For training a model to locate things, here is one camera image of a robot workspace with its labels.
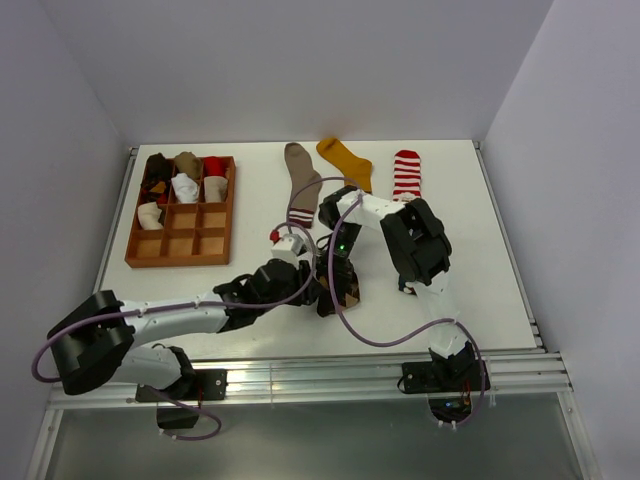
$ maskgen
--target wooden box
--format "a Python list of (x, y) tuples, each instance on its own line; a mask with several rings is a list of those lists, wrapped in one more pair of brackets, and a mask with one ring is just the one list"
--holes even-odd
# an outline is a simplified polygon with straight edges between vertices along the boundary
[[(226, 265), (231, 248), (231, 220), (236, 166), (233, 157), (219, 157), (226, 168), (227, 197), (222, 203), (205, 203), (204, 165), (200, 176), (198, 203), (178, 203), (169, 186), (168, 203), (158, 205), (164, 212), (162, 230), (143, 230), (138, 221), (138, 195), (125, 261), (132, 268), (192, 267)], [(172, 177), (177, 175), (172, 159)]]

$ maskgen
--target robotic arm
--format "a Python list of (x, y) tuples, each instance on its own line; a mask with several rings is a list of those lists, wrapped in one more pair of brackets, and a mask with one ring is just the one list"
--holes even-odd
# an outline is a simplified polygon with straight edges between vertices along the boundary
[[(320, 221), (334, 230), (357, 199), (358, 192), (351, 186), (326, 197), (320, 206)], [(339, 226), (337, 248), (325, 251), (316, 262), (320, 272), (327, 268), (327, 256), (333, 255), (338, 296), (353, 272), (349, 255), (363, 226), (382, 232), (395, 269), (412, 282), (429, 317), (457, 316), (447, 289), (451, 244), (442, 222), (423, 199), (398, 203), (363, 196), (361, 205)], [(312, 305), (327, 291), (316, 278), (310, 278), (314, 272), (309, 262), (300, 258), (305, 251), (300, 236), (285, 235), (272, 248), (275, 258), (254, 274), (181, 300), (132, 302), (118, 300), (112, 291), (95, 293), (48, 334), (52, 339), (89, 317), (112, 314), (104, 322), (78, 325), (51, 346), (64, 391), (78, 395), (115, 381), (149, 385), (176, 400), (186, 398), (194, 388), (196, 373), (184, 351), (161, 344), (155, 348), (146, 345), (189, 333), (223, 333), (250, 326), (307, 282), (303, 292), (287, 304)], [(132, 311), (139, 314), (124, 315)], [(443, 385), (459, 380), (477, 362), (466, 337), (455, 325), (434, 326), (427, 332), (427, 341), (434, 363), (432, 374)]]

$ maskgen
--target mustard yellow sock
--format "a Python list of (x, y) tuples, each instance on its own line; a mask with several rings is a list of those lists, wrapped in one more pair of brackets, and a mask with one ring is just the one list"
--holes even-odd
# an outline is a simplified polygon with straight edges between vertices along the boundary
[(371, 162), (356, 157), (337, 138), (330, 137), (316, 145), (316, 150), (322, 158), (338, 168), (345, 177), (353, 178), (367, 193), (371, 193)]

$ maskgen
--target wooden tray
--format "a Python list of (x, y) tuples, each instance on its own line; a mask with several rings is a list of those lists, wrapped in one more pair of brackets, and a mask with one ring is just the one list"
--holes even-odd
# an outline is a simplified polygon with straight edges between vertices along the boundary
[[(204, 201), (204, 165), (199, 181), (198, 203), (178, 203), (170, 186), (169, 201), (158, 205), (164, 211), (162, 230), (143, 230), (138, 222), (138, 195), (133, 225), (125, 261), (132, 268), (192, 267), (199, 265), (226, 265), (231, 248), (231, 219), (235, 190), (236, 165), (233, 157), (219, 157), (226, 167), (229, 181), (227, 198), (222, 203)], [(172, 167), (172, 177), (179, 172), (173, 159), (167, 159)]]

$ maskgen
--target white table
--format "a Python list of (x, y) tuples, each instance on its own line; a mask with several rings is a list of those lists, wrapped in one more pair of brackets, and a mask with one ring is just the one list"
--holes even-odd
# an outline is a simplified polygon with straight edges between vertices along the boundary
[[(320, 157), (316, 142), (301, 142), (322, 176), (339, 171)], [(460, 321), (480, 348), (510, 350), (536, 348), (529, 319), (505, 247), (491, 198), (471, 141), (345, 142), (356, 155), (373, 162), (373, 193), (390, 198), (393, 157), (401, 149), (422, 157), (422, 194), (445, 225), (453, 246), (451, 288)], [(144, 145), (136, 163), (117, 225), (101, 288), (120, 299), (160, 300), (207, 291), (243, 273), (253, 273), (270, 258), (269, 232), (285, 216), (290, 179), (282, 143), (203, 145)], [(198, 156), (231, 155), (237, 165), (231, 263), (227, 266), (132, 269), (124, 261), (129, 229), (144, 165), (162, 152), (182, 151)], [(342, 184), (327, 182), (320, 199)], [(315, 238), (328, 230), (314, 222)], [(397, 274), (382, 235), (365, 231), (351, 259), (360, 279), (361, 303), (346, 311), (354, 327), (366, 337), (388, 341), (425, 321), (415, 297), (397, 290)], [(336, 316), (319, 318), (315, 307), (280, 307), (260, 317), (252, 327), (220, 335), (185, 335), (167, 341), (185, 349), (191, 358), (250, 360), (343, 355), (371, 355), (425, 351), (425, 334), (389, 349), (376, 349), (353, 338)]]

